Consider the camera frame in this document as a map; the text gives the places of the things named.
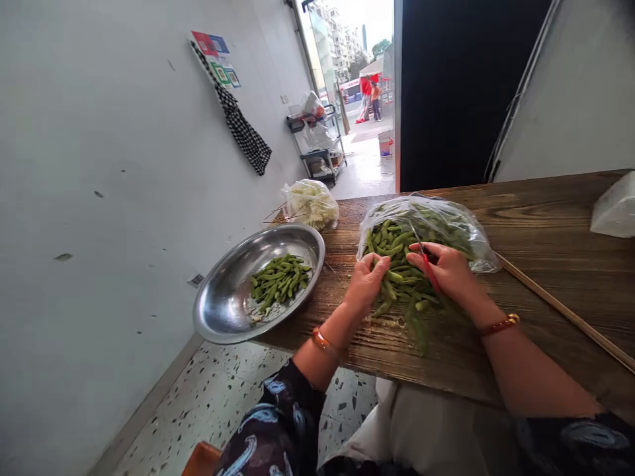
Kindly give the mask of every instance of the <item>wooden stool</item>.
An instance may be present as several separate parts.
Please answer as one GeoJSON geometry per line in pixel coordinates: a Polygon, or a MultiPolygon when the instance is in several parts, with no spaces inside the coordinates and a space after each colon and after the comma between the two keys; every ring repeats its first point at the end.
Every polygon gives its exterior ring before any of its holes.
{"type": "Polygon", "coordinates": [[[222,453],[208,442],[199,442],[187,460],[182,476],[211,476],[222,453]]]}

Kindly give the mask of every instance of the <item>bracelet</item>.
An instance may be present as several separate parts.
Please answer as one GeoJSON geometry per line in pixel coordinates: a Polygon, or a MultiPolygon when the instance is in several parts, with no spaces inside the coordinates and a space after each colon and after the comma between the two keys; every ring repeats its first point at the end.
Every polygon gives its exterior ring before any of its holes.
{"type": "Polygon", "coordinates": [[[499,322],[498,324],[488,326],[484,329],[478,329],[478,333],[481,337],[485,337],[488,335],[498,333],[500,331],[504,331],[505,329],[508,329],[509,327],[512,327],[518,324],[520,321],[521,321],[521,318],[518,317],[517,314],[507,314],[506,320],[499,322]]]}
{"type": "Polygon", "coordinates": [[[311,334],[311,340],[320,347],[322,350],[326,350],[330,355],[335,357],[338,361],[346,360],[349,353],[345,349],[338,349],[331,345],[331,343],[324,338],[319,331],[319,327],[316,327],[311,334]]]}

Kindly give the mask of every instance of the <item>stainless steel bowl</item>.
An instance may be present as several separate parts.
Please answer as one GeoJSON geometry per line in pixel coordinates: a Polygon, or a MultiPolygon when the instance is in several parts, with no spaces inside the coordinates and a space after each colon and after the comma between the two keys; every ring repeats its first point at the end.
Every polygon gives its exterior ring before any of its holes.
{"type": "Polygon", "coordinates": [[[194,304],[194,327],[215,344],[236,344],[256,337],[290,316],[316,286],[324,263],[324,240],[307,225],[286,223],[262,230],[227,253],[201,283],[194,304]],[[299,288],[285,305],[275,305],[269,316],[254,323],[252,274],[277,257],[290,253],[304,259],[309,271],[306,289],[299,288]]]}

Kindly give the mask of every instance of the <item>tree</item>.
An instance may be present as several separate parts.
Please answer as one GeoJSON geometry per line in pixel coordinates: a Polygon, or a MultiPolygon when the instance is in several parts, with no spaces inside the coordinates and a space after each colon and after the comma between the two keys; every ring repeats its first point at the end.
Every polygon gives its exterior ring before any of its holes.
{"type": "Polygon", "coordinates": [[[377,57],[384,52],[384,50],[390,45],[390,42],[387,39],[381,40],[375,46],[372,47],[372,55],[377,59],[377,57]]]}
{"type": "Polygon", "coordinates": [[[359,78],[359,72],[368,66],[368,59],[362,52],[357,52],[355,59],[351,61],[349,66],[349,77],[351,79],[359,78]]]}

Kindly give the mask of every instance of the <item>chopstick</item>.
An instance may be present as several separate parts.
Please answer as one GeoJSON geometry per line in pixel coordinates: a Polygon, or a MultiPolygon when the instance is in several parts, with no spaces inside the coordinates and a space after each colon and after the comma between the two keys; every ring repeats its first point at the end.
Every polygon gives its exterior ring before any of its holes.
{"type": "Polygon", "coordinates": [[[535,294],[540,296],[546,303],[550,304],[557,311],[559,311],[573,325],[580,329],[580,331],[584,332],[588,337],[591,338],[591,340],[593,340],[601,348],[606,350],[615,360],[620,362],[620,364],[622,364],[635,375],[635,359],[633,359],[633,357],[629,356],[617,345],[613,344],[613,342],[611,342],[601,333],[596,331],[591,325],[587,324],[584,319],[582,319],[579,315],[574,313],[571,309],[569,309],[563,303],[554,298],[554,296],[541,288],[540,285],[529,278],[525,273],[520,271],[516,266],[511,264],[498,253],[496,253],[496,256],[503,264],[503,268],[506,269],[512,276],[514,276],[518,281],[532,290],[535,294]]]}

